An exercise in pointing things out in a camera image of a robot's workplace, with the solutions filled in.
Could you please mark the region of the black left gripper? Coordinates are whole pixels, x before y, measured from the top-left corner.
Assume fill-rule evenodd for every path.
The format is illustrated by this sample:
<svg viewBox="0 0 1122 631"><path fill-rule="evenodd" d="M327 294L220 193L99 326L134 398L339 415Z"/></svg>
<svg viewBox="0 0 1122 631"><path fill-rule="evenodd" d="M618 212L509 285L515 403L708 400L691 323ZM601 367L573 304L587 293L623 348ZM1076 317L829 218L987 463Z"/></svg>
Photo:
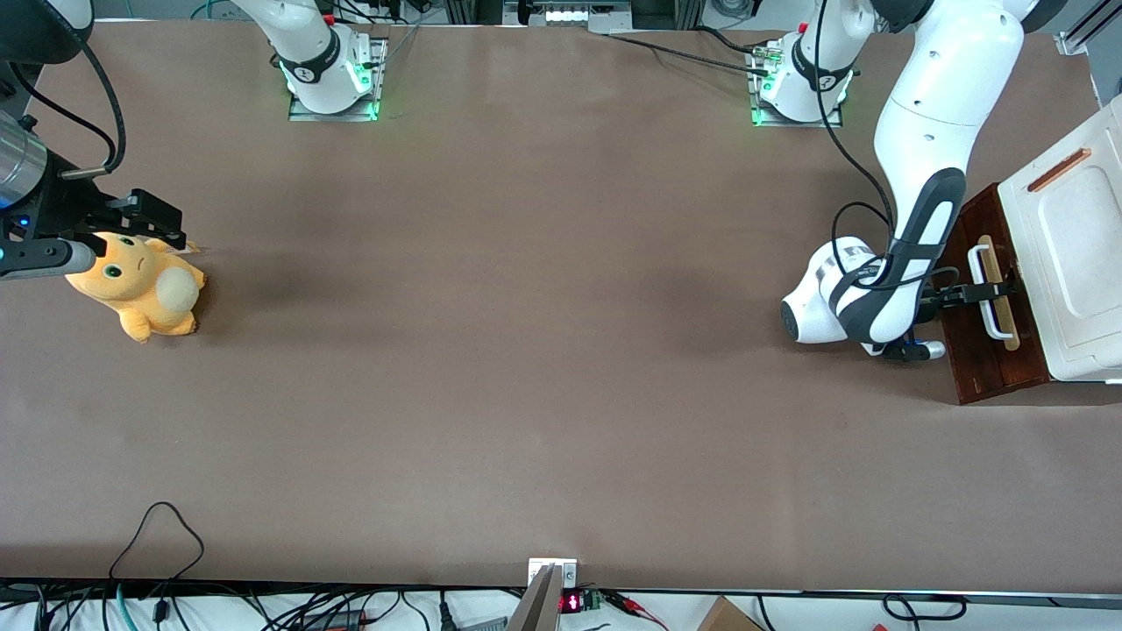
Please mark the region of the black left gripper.
<svg viewBox="0 0 1122 631"><path fill-rule="evenodd" d="M956 284L945 287L935 287L934 283L926 283L920 295L917 316L938 316L938 312L946 310L946 308L993 302L997 298L1014 295L1018 290L1019 283L1015 278L1006 278L997 283Z"/></svg>

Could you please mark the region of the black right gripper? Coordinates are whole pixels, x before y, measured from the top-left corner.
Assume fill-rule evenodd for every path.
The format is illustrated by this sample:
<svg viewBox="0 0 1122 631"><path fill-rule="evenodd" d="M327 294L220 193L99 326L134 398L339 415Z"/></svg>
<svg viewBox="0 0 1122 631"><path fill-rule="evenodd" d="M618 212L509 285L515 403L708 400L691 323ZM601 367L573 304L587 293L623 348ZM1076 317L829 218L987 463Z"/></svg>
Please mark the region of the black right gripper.
<svg viewBox="0 0 1122 631"><path fill-rule="evenodd" d="M59 179L59 173L72 166L71 161L48 150L35 177L22 168L16 190L4 185L4 240L74 239L79 234L96 257L105 257L112 234L132 236L136 231L176 252L188 247L180 208L134 188L131 228L125 227L125 217L108 205L114 196L105 195L92 180Z"/></svg>

